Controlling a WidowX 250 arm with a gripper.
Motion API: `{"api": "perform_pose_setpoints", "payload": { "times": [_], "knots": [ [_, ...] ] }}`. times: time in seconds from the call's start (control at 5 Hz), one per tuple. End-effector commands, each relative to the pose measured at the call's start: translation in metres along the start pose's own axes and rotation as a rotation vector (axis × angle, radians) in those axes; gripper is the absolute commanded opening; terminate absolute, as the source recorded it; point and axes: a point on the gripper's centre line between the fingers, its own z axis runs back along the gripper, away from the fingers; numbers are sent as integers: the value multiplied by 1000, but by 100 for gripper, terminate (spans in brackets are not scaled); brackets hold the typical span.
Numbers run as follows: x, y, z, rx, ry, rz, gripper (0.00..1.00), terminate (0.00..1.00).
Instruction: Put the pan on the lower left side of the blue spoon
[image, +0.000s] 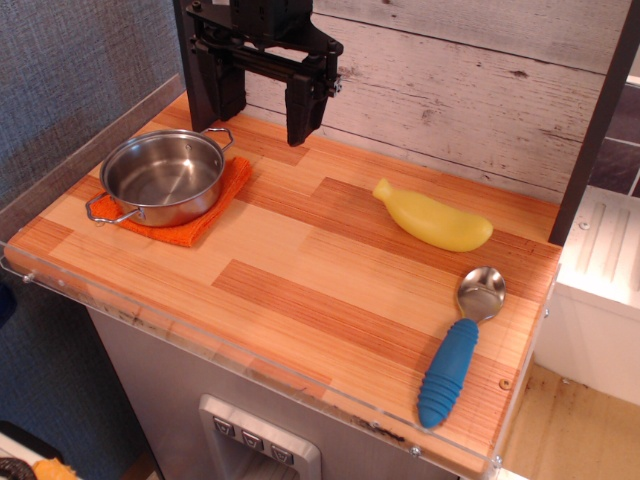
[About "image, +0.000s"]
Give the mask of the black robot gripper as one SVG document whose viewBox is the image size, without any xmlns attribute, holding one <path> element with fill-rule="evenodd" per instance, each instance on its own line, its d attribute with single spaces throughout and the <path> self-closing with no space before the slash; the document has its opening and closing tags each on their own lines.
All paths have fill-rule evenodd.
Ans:
<svg viewBox="0 0 640 480">
<path fill-rule="evenodd" d="M 328 97 L 341 91 L 343 45 L 312 23 L 311 1 L 194 1 L 193 44 L 215 60 L 217 114 L 227 121 L 246 107 L 245 71 L 287 83 L 287 143 L 317 130 Z"/>
</svg>

